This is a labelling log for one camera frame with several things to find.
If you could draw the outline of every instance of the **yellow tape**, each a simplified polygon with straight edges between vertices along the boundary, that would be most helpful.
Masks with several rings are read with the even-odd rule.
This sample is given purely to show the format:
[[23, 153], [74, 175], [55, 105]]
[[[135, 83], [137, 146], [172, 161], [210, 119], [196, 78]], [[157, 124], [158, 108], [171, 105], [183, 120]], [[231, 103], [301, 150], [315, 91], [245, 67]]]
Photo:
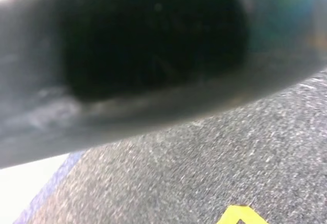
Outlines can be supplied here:
[[237, 224], [242, 220], [245, 224], [268, 224], [249, 206], [229, 206], [217, 224]]

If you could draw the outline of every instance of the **gray carpet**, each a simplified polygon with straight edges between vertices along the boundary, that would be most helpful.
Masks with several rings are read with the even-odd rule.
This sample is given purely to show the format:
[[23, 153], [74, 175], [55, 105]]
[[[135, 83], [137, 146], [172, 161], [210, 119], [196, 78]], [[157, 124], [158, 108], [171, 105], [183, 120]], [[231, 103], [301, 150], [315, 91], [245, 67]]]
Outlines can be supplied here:
[[327, 223], [327, 72], [215, 117], [91, 149], [30, 223], [207, 223], [250, 205]]

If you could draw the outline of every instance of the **dark opening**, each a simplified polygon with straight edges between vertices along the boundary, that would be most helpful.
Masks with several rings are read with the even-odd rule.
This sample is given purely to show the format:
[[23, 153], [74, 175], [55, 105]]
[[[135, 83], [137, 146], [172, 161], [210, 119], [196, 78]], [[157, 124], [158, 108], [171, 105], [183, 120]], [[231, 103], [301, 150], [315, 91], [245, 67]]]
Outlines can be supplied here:
[[59, 0], [66, 79], [95, 101], [203, 81], [241, 66], [238, 0]]

